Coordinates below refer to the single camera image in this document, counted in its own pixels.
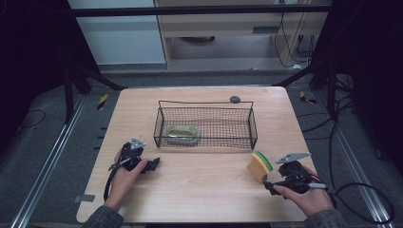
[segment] black cable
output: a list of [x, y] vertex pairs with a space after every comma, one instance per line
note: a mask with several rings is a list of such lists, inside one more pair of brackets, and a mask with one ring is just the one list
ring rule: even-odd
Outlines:
[[106, 199], [109, 197], [110, 184], [112, 183], [112, 180], [115, 177], [117, 170], [118, 170], [117, 168], [114, 168], [114, 169], [112, 169], [112, 171], [109, 174], [109, 178], [107, 179], [105, 191], [104, 191], [104, 201], [106, 201]]
[[323, 184], [326, 185], [326, 183], [320, 177], [318, 177], [317, 175], [313, 175], [313, 174], [306, 175], [306, 174], [298, 172], [296, 170], [288, 170], [288, 171], [291, 172], [291, 173], [301, 175], [302, 177], [304, 177], [304, 178], [306, 178], [306, 179], [308, 179], [310, 181], [313, 181], [315, 183], [323, 183]]
[[312, 55], [314, 54], [314, 37], [315, 37], [315, 35], [311, 35], [311, 40], [310, 40], [308, 50], [300, 51], [299, 47], [300, 47], [300, 44], [302, 43], [303, 37], [304, 37], [303, 35], [299, 35], [299, 37], [298, 37], [297, 54], [299, 57], [308, 58], [306, 61], [308, 62], [308, 65], [310, 65]]
[[304, 140], [306, 140], [306, 141], [308, 141], [308, 140], [310, 140], [310, 141], [316, 141], [316, 140], [327, 140], [327, 139], [329, 139], [329, 138], [330, 138], [330, 136], [322, 137], [322, 138], [305, 138]]
[[[336, 129], [338, 127], [338, 115], [341, 113], [341, 111], [345, 111], [345, 109], [347, 109], [348, 107], [351, 107], [352, 102], [349, 102], [347, 104], [345, 104], [344, 106], [340, 107], [341, 102], [344, 99], [349, 98], [350, 96], [346, 96], [343, 99], [341, 99], [336, 106], [336, 112], [335, 112], [335, 116], [333, 117], [333, 119], [335, 120], [334, 126], [332, 127], [332, 131], [331, 131], [331, 137], [329, 139], [329, 173], [330, 173], [330, 179], [331, 179], [331, 184], [333, 189], [335, 190], [334, 192], [334, 196], [341, 201], [341, 203], [343, 203], [352, 213], [354, 213], [356, 216], [358, 216], [361, 219], [364, 219], [372, 224], [387, 224], [389, 222], [391, 222], [394, 219], [394, 208], [393, 205], [391, 204], [391, 202], [389, 201], [389, 199], [378, 189], [374, 188], [373, 186], [366, 184], [366, 183], [362, 183], [362, 182], [351, 182], [351, 183], [347, 183], [342, 185], [339, 189], [336, 188], [335, 185], [335, 179], [334, 179], [334, 175], [333, 175], [333, 161], [332, 161], [332, 154], [333, 154], [333, 150], [332, 150], [332, 142], [333, 142], [333, 136], [336, 133]], [[389, 208], [391, 209], [390, 211], [390, 216], [389, 219], [384, 220], [384, 221], [376, 221], [372, 218], [367, 218], [363, 215], [360, 215], [356, 210], [354, 210], [350, 205], [348, 205], [348, 203], [346, 203], [346, 201], [339, 195], [341, 191], [343, 191], [344, 189], [346, 189], [347, 187], [350, 186], [354, 186], [354, 185], [358, 185], [358, 186], [365, 186], [368, 188], [371, 188], [373, 190], [375, 190], [376, 193], [378, 193], [379, 196], [381, 196], [389, 205]]]
[[[354, 210], [348, 203], [346, 203], [340, 196], [340, 192], [343, 191], [344, 189], [346, 189], [347, 187], [350, 186], [360, 186], [360, 187], [367, 187], [370, 188], [372, 190], [374, 190], [380, 197], [382, 197], [386, 202], [388, 202], [389, 207], [391, 208], [391, 214], [389, 215], [389, 219], [384, 220], [384, 221], [375, 221], [372, 218], [367, 218], [364, 217], [362, 215], [360, 215], [356, 210]], [[335, 191], [335, 197], [337, 197], [341, 203], [344, 204], [344, 206], [346, 206], [351, 212], [353, 212], [356, 216], [360, 217], [361, 219], [364, 219], [370, 223], [373, 224], [378, 224], [378, 225], [382, 225], [382, 224], [387, 224], [389, 222], [391, 222], [394, 219], [394, 208], [393, 205], [391, 203], [391, 201], [388, 199], [388, 197], [386, 197], [381, 191], [379, 191], [378, 189], [374, 188], [373, 186], [366, 184], [366, 183], [362, 183], [362, 182], [351, 182], [351, 183], [347, 183], [345, 185], [343, 185], [342, 187], [340, 187], [337, 191]]]
[[326, 123], [328, 123], [329, 121], [331, 121], [332, 119], [333, 119], [333, 117], [327, 119], [325, 122], [320, 123], [320, 124], [318, 124], [318, 125], [316, 125], [316, 126], [314, 126], [314, 127], [311, 127], [311, 128], [309, 128], [309, 129], [306, 129], [306, 130], [302, 130], [302, 133], [305, 133], [305, 132], [308, 132], [308, 131], [312, 131], [312, 130], [318, 129], [318, 128], [320, 128], [321, 126], [323, 126], [323, 125], [325, 125]]
[[305, 117], [305, 116], [312, 116], [312, 115], [326, 115], [326, 113], [324, 113], [324, 112], [313, 112], [313, 113], [306, 113], [306, 114], [297, 115], [297, 117]]
[[[326, 56], [327, 53], [333, 53], [334, 52], [334, 47], [336, 47], [335, 43], [338, 42], [339, 37], [343, 34], [343, 32], [347, 29], [347, 27], [352, 23], [352, 21], [355, 19], [355, 17], [358, 15], [359, 11], [361, 10], [362, 6], [364, 5], [365, 0], [362, 0], [360, 5], [356, 8], [355, 12], [353, 15], [348, 19], [348, 21], [342, 26], [342, 28], [338, 31], [338, 33], [333, 36], [333, 39], [328, 42], [328, 44], [320, 51], [317, 52], [315, 56], [312, 58], [312, 63], [314, 63], [314, 68], [323, 64], [323, 60], [326, 60], [329, 58], [329, 56]], [[274, 86], [287, 86], [293, 81], [301, 78], [302, 76], [306, 75], [307, 73], [310, 72], [310, 69], [303, 69], [301, 72], [298, 72], [296, 75], [275, 84]]]
[[33, 123], [31, 125], [23, 125], [23, 126], [21, 126], [21, 129], [36, 126], [37, 124], [40, 124], [47, 116], [47, 113], [44, 110], [34, 109], [34, 110], [29, 111], [28, 113], [31, 113], [31, 112], [42, 112], [42, 114], [43, 114], [42, 119], [39, 120], [37, 123]]
[[[290, 57], [296, 62], [296, 64], [305, 63], [306, 61], [299, 61], [299, 60], [294, 59], [293, 54], [291, 53], [290, 45], [289, 45], [288, 40], [287, 40], [287, 36], [285, 35], [285, 30], [284, 30], [283, 21], [284, 21], [284, 12], [281, 14], [281, 20], [280, 20], [280, 22], [279, 22], [278, 31], [277, 31], [276, 36], [275, 36], [275, 47], [276, 47], [276, 51], [277, 51], [277, 53], [278, 53], [278, 57], [280, 56], [280, 54], [279, 54], [278, 47], [277, 47], [277, 38], [278, 38], [278, 33], [280, 32], [280, 29], [282, 29], [282, 33], [283, 33], [283, 35], [284, 35], [284, 40], [285, 40], [285, 43], [287, 44], [288, 53], [289, 53]], [[279, 61], [281, 62], [281, 64], [282, 64], [284, 67], [292, 67], [292, 66], [287, 66], [287, 65], [285, 65], [285, 64], [282, 62], [281, 58], [279, 58]]]

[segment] wire basket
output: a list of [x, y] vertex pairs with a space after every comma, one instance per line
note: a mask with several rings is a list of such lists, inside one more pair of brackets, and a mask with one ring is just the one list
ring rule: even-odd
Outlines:
[[258, 131], [253, 102], [159, 104], [154, 129], [157, 147], [255, 148]]

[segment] yellow sponge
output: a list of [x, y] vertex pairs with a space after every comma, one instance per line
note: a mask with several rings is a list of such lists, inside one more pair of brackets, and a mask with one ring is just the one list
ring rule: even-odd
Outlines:
[[248, 164], [248, 169], [259, 183], [267, 180], [267, 174], [273, 171], [273, 167], [266, 157], [259, 151], [252, 154], [252, 160]]

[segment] human hand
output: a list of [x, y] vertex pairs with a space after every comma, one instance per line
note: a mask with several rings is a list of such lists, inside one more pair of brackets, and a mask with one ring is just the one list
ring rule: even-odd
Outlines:
[[[115, 163], [120, 156], [121, 150], [119, 150], [118, 154], [115, 156]], [[131, 171], [119, 167], [118, 170], [116, 170], [112, 183], [110, 184], [109, 197], [106, 199], [104, 206], [107, 206], [116, 212], [119, 211], [125, 200], [125, 196], [130, 192], [131, 187], [146, 165], [147, 160], [141, 160]]]
[[[308, 167], [303, 167], [309, 174], [317, 175]], [[321, 211], [335, 209], [330, 196], [323, 189], [310, 188], [306, 193], [300, 194], [280, 185], [274, 185], [274, 188], [285, 198], [293, 201], [307, 217]]]

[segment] sleeve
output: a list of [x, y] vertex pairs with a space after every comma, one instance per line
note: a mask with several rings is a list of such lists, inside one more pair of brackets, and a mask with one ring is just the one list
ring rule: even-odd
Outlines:
[[119, 213], [107, 206], [101, 206], [89, 217], [82, 227], [120, 228], [123, 222], [124, 218]]
[[348, 227], [341, 214], [336, 210], [327, 210], [316, 213], [304, 221], [305, 227], [338, 228]]

